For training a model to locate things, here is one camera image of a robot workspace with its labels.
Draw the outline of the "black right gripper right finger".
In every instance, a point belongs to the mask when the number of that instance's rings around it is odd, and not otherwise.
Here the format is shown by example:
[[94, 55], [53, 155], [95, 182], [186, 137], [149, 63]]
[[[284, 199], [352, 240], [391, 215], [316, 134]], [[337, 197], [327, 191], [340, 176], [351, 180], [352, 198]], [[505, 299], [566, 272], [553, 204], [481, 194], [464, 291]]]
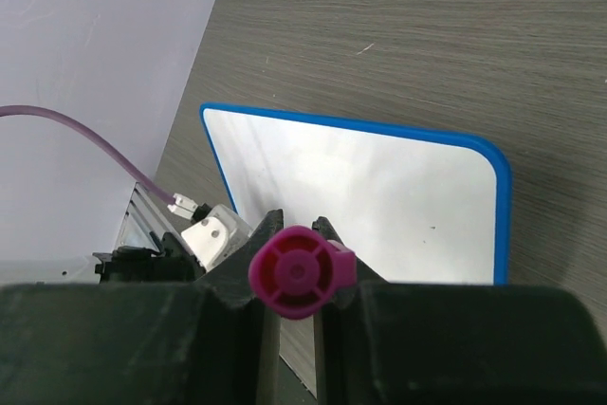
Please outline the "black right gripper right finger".
[[602, 404], [606, 346], [571, 293], [359, 281], [315, 316], [321, 404]]

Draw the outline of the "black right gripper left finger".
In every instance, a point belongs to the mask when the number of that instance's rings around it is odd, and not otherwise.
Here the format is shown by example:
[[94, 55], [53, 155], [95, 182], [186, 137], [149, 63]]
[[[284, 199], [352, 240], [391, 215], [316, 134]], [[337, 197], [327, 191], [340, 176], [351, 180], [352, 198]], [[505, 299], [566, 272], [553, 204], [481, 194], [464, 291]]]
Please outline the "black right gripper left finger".
[[1, 290], [5, 404], [273, 404], [279, 317], [248, 268], [282, 229], [268, 212], [227, 260], [189, 283]]

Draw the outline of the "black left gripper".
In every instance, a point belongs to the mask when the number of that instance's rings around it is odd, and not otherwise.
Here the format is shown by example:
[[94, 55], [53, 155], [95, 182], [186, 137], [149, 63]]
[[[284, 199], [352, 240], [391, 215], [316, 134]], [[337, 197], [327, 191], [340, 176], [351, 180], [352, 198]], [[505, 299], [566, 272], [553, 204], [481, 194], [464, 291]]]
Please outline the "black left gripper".
[[181, 238], [150, 232], [154, 248], [121, 246], [111, 253], [94, 253], [95, 273], [101, 283], [188, 283], [204, 275], [204, 267], [184, 246]]

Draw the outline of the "white magenta marker pen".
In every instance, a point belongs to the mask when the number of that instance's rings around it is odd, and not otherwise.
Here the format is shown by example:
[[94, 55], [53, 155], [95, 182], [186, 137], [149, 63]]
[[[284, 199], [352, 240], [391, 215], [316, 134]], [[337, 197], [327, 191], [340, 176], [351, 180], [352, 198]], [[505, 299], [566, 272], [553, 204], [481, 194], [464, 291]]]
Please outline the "white magenta marker pen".
[[357, 280], [355, 252], [303, 226], [280, 230], [254, 254], [248, 267], [255, 296], [290, 320], [314, 315], [337, 290]]

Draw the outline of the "blue framed whiteboard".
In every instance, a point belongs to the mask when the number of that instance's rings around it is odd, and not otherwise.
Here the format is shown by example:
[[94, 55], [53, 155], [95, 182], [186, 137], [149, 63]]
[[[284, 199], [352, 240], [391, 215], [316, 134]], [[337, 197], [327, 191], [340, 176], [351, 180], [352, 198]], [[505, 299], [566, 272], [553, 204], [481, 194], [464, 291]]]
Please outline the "blue framed whiteboard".
[[511, 172], [476, 136], [208, 103], [200, 118], [236, 213], [279, 210], [390, 282], [502, 285]]

